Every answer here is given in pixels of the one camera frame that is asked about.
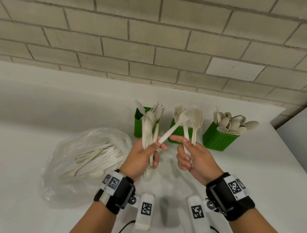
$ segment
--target brick wall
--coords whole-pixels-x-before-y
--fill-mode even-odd
[[[306,0],[0,0],[0,60],[307,104]]]

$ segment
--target green basket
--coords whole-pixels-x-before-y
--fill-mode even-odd
[[[151,110],[151,108],[149,107],[144,107],[145,108],[145,112],[148,112],[149,110]],[[140,111],[138,109],[136,109],[135,111],[135,115],[134,115],[134,136],[137,138],[141,138],[142,137],[142,118],[143,114],[140,113]],[[159,122],[159,120],[154,124],[153,127],[153,133],[154,130],[156,128],[156,124]]]
[[[175,124],[175,120],[174,118],[172,119],[172,122],[171,122],[171,126],[169,128],[172,128]],[[192,128],[188,128],[188,132],[189,132],[189,138],[192,138],[192,134],[193,134],[193,129]],[[185,133],[183,131],[183,126],[178,126],[177,129],[172,133],[172,135],[178,135],[178,136],[185,136]],[[176,144],[182,144],[181,142],[177,142],[177,141],[173,141],[173,140],[170,140],[168,138],[168,141],[171,142],[171,143],[176,143]]]
[[[212,122],[203,134],[203,145],[212,150],[224,151],[239,136],[221,133],[216,129],[216,124]]]

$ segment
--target left hand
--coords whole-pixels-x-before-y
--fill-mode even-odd
[[[149,157],[154,153],[153,168],[156,169],[159,164],[159,154],[156,151],[158,148],[168,150],[165,144],[155,142],[145,150],[142,147],[142,139],[138,140],[132,147],[128,157],[123,165],[119,168],[121,173],[133,179],[136,182],[149,165]]]

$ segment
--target right hand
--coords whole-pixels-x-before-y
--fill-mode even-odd
[[[178,167],[183,171],[188,170],[202,185],[207,185],[224,174],[211,153],[203,145],[196,143],[196,146],[194,146],[188,139],[182,136],[171,135],[169,138],[182,142],[191,153],[193,167],[190,163],[191,158],[185,153],[183,145],[177,147]]]

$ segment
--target black cable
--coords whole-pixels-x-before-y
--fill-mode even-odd
[[[128,223],[120,230],[119,233],[121,233],[121,232],[125,229],[125,227],[128,226],[130,223],[135,223],[135,220],[132,220],[132,221],[128,222]]]
[[[218,231],[217,229],[215,229],[213,226],[210,226],[210,228],[211,228],[212,230],[215,230],[216,233],[219,233],[219,231]]]

